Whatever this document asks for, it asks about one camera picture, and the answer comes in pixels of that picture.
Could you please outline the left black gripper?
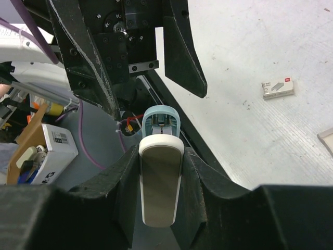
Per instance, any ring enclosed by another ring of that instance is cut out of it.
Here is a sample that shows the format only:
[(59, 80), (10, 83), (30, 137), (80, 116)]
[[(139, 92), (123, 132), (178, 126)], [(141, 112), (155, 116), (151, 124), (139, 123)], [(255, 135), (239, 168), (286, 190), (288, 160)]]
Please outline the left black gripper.
[(197, 97), (206, 96), (188, 1), (88, 1), (93, 36), (78, 1), (46, 5), (73, 94), (114, 120), (120, 110), (111, 83), (159, 67), (155, 29), (162, 26), (162, 7), (165, 76)]

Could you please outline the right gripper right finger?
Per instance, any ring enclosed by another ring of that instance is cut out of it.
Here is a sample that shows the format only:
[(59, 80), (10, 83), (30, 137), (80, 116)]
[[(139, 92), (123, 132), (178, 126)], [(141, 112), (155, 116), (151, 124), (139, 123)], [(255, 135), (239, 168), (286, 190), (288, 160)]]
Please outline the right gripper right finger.
[(248, 190), (186, 148), (182, 249), (332, 249), (332, 187)]

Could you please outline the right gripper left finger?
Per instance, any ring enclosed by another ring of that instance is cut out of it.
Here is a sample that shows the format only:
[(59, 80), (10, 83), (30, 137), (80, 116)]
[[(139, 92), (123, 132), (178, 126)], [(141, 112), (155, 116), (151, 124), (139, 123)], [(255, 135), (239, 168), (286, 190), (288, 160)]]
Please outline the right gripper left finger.
[(53, 185), (1, 187), (1, 249), (128, 249), (138, 193), (138, 147), (65, 191)]

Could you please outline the light blue white stapler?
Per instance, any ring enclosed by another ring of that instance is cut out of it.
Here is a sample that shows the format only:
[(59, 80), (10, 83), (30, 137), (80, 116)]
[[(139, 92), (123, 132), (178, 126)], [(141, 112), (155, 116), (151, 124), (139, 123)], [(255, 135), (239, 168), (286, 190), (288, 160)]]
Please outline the light blue white stapler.
[(140, 196), (143, 223), (165, 228), (175, 222), (184, 143), (178, 112), (166, 105), (148, 108), (143, 116), (139, 143)]

